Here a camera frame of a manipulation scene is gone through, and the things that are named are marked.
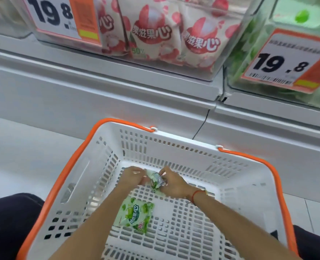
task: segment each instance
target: floor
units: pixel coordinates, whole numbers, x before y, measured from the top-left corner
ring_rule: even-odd
[[[30,192],[45,199],[82,142],[0,119],[0,197]],[[288,194],[284,197],[292,223],[320,235],[320,203]]]

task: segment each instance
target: hand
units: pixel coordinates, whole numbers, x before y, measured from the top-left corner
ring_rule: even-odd
[[[160,187],[160,191],[172,198],[191,200],[192,194],[199,188],[189,185],[178,173],[173,172],[170,167],[164,167],[159,174],[166,179],[167,185]]]
[[[123,171],[120,176],[118,186],[132,191],[137,185],[143,185],[150,181],[144,169],[138,167],[128,167]]]

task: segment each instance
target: shopping basket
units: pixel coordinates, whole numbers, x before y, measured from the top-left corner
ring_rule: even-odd
[[[156,128],[99,121],[68,161],[23,243],[17,260],[48,259],[101,204],[124,168],[168,165],[191,185],[245,216],[297,253],[280,178],[268,162]],[[112,227],[104,259],[240,259],[238,251],[193,204],[157,196],[149,186],[130,193],[155,204],[146,234]]]

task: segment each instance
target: green candy package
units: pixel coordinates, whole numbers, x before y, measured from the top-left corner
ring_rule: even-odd
[[[161,186],[165,186],[166,182],[165,180],[161,177],[161,175],[153,170],[146,170],[147,176],[151,180],[151,187],[153,189],[154,193],[159,193],[162,194],[158,189]]]
[[[139,201],[128,196],[123,201],[113,225],[131,226],[142,233],[146,233],[153,209],[153,203]]]

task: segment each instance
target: barcode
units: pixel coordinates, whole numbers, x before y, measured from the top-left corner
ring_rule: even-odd
[[[282,85],[289,85],[292,83],[292,81],[289,81],[286,79],[273,78],[273,77],[269,77],[267,75],[259,75],[257,73],[250,73],[249,76],[251,78],[256,78],[256,79],[268,81],[268,82],[274,82],[274,83],[278,83],[278,84],[282,84]]]
[[[91,6],[77,1],[75,1],[75,6],[81,24],[88,29],[94,30],[94,17]]]

